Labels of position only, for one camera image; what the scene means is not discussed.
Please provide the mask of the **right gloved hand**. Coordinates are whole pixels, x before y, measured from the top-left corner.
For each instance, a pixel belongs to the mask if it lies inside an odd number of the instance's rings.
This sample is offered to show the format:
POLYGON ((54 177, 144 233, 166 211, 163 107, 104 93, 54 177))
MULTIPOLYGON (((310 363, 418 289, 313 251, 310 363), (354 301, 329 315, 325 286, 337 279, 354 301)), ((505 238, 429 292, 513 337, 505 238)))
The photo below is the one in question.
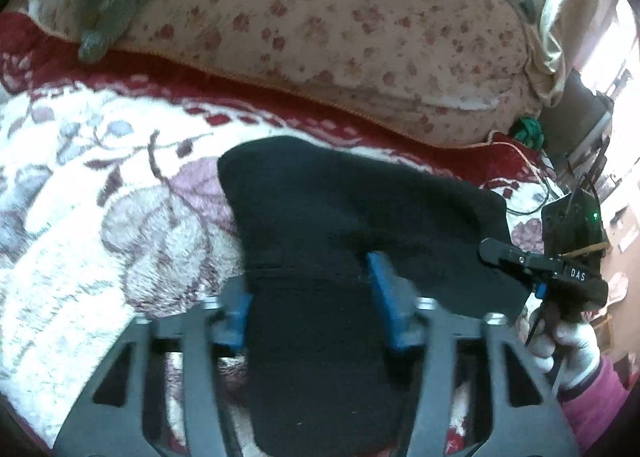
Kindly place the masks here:
POLYGON ((559 393, 574 392, 596 377, 601 367, 601 352, 596 333, 585 321, 550 321, 541 319, 527 344, 537 368, 548 375, 560 352, 562 370, 553 384, 559 393))

